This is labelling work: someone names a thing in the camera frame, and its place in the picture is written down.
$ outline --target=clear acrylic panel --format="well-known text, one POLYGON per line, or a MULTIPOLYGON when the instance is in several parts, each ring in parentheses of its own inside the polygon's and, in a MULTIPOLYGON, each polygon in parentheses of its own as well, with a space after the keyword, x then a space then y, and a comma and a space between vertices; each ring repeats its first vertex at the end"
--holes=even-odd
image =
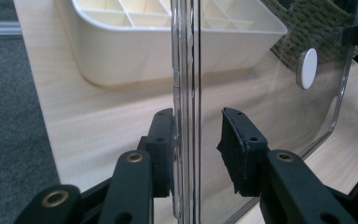
POLYGON ((342 30, 358 1, 172 0, 172 16, 176 215, 233 222, 254 200, 235 194, 216 149, 222 109, 246 114, 269 148, 307 157, 337 121, 353 51, 342 30))

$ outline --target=white plastic organizer tray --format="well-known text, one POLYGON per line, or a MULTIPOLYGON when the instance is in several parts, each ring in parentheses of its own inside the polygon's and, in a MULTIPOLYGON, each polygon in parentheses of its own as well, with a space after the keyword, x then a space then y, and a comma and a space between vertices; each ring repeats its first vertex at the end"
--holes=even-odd
MULTIPOLYGON (((170 76, 170 2, 56 0, 81 74, 101 86, 170 76)), ((202 72, 251 67, 287 33, 258 0, 201 5, 202 72)))

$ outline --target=wood grain surface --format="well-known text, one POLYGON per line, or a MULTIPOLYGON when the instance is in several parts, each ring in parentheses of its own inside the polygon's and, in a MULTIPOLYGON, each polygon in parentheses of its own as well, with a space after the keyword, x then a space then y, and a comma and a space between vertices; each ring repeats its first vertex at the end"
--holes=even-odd
MULTIPOLYGON (((100 88, 78 72, 53 0, 15 0, 60 180, 86 190, 112 175, 136 149, 153 115, 172 105, 170 78, 100 88)), ((358 64, 333 134, 306 159, 328 186, 348 193, 358 181, 358 64)), ((175 223, 171 199, 156 203, 156 223, 175 223)), ((239 223, 263 223, 258 206, 239 223)))

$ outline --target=white round magnet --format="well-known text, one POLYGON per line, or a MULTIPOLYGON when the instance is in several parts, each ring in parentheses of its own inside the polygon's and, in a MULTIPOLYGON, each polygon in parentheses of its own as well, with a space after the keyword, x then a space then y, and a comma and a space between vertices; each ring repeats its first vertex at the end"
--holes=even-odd
POLYGON ((315 49, 308 49, 301 54, 297 74, 297 85, 306 90, 309 89, 315 79, 316 68, 318 67, 318 54, 315 49))

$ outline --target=gray fabric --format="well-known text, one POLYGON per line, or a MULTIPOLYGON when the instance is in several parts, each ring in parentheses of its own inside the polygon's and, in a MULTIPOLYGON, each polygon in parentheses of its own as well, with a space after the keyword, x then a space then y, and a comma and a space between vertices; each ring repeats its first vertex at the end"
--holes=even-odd
MULTIPOLYGON (((16 19, 12 0, 0 0, 0 20, 16 19)), ((22 36, 0 36, 0 223, 58 183, 22 36)))

